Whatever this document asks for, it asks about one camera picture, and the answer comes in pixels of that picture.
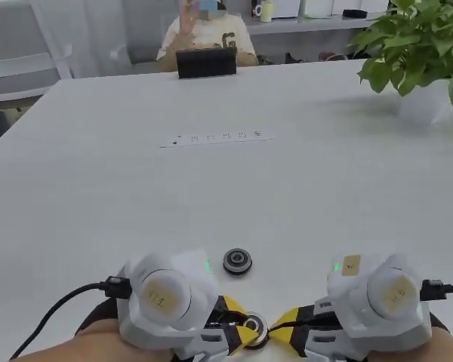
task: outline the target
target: metal bearing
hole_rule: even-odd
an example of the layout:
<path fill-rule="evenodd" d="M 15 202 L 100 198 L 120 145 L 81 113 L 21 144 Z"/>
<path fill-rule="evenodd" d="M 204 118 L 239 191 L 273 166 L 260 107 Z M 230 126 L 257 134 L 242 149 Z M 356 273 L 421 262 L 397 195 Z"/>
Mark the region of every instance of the metal bearing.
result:
<path fill-rule="evenodd" d="M 223 268 L 234 277 L 242 277 L 247 274 L 252 265 L 251 256 L 247 250 L 232 249 L 223 257 Z"/>
<path fill-rule="evenodd" d="M 248 319 L 244 322 L 243 326 L 259 334 L 258 338 L 245 346 L 245 349 L 257 350 L 263 348 L 269 340 L 269 329 L 265 318 L 254 311 L 250 311 L 248 313 Z"/>

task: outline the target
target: person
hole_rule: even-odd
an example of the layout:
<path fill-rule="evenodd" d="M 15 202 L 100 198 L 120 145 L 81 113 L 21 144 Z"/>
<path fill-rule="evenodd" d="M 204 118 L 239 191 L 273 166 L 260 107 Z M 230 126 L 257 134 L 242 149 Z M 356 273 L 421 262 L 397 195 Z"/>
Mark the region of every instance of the person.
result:
<path fill-rule="evenodd" d="M 117 320 L 97 321 L 68 342 L 16 359 L 16 362 L 170 362 L 172 351 L 142 351 L 122 341 Z M 453 362 L 453 337 L 438 327 L 431 340 L 414 351 L 373 352 L 368 362 Z"/>
<path fill-rule="evenodd" d="M 221 0 L 186 0 L 173 21 L 157 60 L 162 72 L 177 71 L 176 52 L 190 49 L 237 49 L 237 66 L 256 66 L 257 56 L 241 17 L 228 14 Z"/>

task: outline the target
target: potted plant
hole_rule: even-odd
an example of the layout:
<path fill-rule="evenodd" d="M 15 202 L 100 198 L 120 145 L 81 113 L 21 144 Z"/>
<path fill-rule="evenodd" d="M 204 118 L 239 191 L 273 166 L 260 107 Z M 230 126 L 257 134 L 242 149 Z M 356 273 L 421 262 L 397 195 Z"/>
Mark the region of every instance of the potted plant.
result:
<path fill-rule="evenodd" d="M 358 73 L 373 91 L 391 83 L 400 116 L 435 123 L 453 116 L 453 0 L 391 0 L 394 11 L 354 37 L 368 51 Z"/>

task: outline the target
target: black box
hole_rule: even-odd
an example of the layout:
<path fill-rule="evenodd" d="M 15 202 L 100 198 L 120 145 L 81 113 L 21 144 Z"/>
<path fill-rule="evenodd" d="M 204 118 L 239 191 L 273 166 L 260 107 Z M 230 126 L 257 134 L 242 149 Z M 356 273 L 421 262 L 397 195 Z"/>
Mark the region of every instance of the black box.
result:
<path fill-rule="evenodd" d="M 177 51 L 180 79 L 236 74 L 236 48 Z"/>

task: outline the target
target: white pot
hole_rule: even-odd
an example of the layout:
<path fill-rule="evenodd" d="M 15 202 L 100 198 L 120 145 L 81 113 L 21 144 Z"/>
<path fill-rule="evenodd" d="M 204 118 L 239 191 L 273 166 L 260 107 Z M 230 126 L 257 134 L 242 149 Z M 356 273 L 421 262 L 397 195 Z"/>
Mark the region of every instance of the white pot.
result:
<path fill-rule="evenodd" d="M 434 81 L 427 87 L 416 87 L 401 97 L 399 117 L 418 124 L 453 121 L 453 106 L 448 95 L 449 80 Z"/>

